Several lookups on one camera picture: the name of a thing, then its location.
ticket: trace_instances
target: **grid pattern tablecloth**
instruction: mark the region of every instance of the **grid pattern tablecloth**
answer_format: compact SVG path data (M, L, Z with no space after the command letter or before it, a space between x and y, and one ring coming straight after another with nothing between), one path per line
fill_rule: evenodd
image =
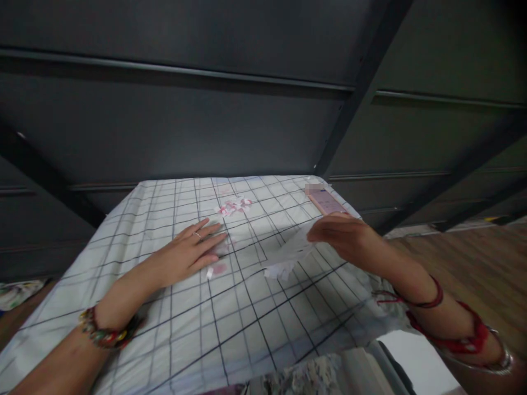
M200 393L305 358L362 346L397 321L371 298L378 278L318 244L287 281L261 262L321 216L306 197L314 176L196 178L141 182L106 218L57 286L0 355L0 393L12 389L97 303L117 278L199 219L224 223L227 271L206 269L153 295L146 326L103 369L97 394ZM353 215L358 213L327 188ZM215 211L244 195L247 213Z

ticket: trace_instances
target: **wrist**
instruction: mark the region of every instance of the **wrist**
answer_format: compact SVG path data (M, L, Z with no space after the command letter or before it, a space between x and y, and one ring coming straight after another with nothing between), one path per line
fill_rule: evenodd
M438 290L428 272L416 261L407 259L397 266L387 280L404 299L412 303L434 300Z
M148 295L163 288L158 271L148 264L150 263L149 259L151 258L132 268L118 281L126 282L129 286L136 287Z
M139 266L117 280L97 304L96 320L100 328L122 330L148 297L159 289Z

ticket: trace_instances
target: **silver bangle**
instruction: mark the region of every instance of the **silver bangle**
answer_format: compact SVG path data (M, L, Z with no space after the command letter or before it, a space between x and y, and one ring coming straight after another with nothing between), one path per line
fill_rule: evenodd
M445 350L440 349L439 347L436 347L436 345L434 345L433 343L431 343L431 344L435 347L435 349L443 357L445 357L448 360L451 360L452 362L457 363L458 365L465 366L468 369L477 370L477 371L481 371L481 372L485 372L485 373L489 373L489 374L495 374L495 375L498 375L498 376L507 376L507 375L511 374L511 372L512 372L512 364L513 364L513 361L514 361L513 357L511 355L509 349L507 348L507 346L505 346L505 344L501 341L500 337L498 336L499 335L498 331L493 329L493 328L491 328L488 325L485 325L485 326L487 327L489 332L491 332L493 334L493 336L498 340L498 342L500 343L500 346L503 349L503 352L505 354L503 356L503 359L497 364L485 365L485 366L471 365L471 364L462 362L462 361L460 361L457 358L454 358L454 356L451 353L445 352Z

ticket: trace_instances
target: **forearm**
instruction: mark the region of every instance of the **forearm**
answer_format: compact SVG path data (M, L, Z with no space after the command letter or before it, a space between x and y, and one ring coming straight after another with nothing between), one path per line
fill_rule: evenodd
M399 262L401 270L394 271L389 281L398 293L412 303L430 302L437 296L437 287L416 261L404 257ZM455 299L444 293L443 301L434 308L418 308L408 306L420 326L430 335L439 339L459 340L472 337L474 333L474 318ZM455 358L471 365L493 365L503 358L503 349L494 337L489 334L481 352L477 354L455 354ZM446 358L444 361L463 388L469 393L494 394L519 393L525 381L525 366L521 361L513 365L512 374L497 376L474 371L460 366Z
M122 330L155 291L142 274L141 266L131 270L99 302L96 316L100 328ZM88 393L110 353L96 347L76 327L11 394Z

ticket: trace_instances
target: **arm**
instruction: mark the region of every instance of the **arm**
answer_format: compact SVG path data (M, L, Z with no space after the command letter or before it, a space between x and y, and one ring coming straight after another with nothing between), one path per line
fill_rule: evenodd
M363 221L341 213L320 219L307 235L311 242L330 243L345 260L388 280L398 293L412 303L434 300L437 288L427 271L410 256L391 247ZM445 292L437 307L424 309L409 306L419 324L429 334L441 339L474 336L471 314ZM498 363L503 357L499 342L489 335L478 354L456 354L473 365ZM445 364L469 394L520 393L527 379L525 364L517 357L512 373L498 376L474 371L444 358Z
M205 219L191 225L116 281L96 307L97 325L113 330L124 329L153 292L216 262L216 255L203 254L224 240L227 234L203 242L194 234L199 230L205 238L219 230L220 224L202 229L208 221ZM75 328L11 394L86 394L110 352L96 347L86 334Z

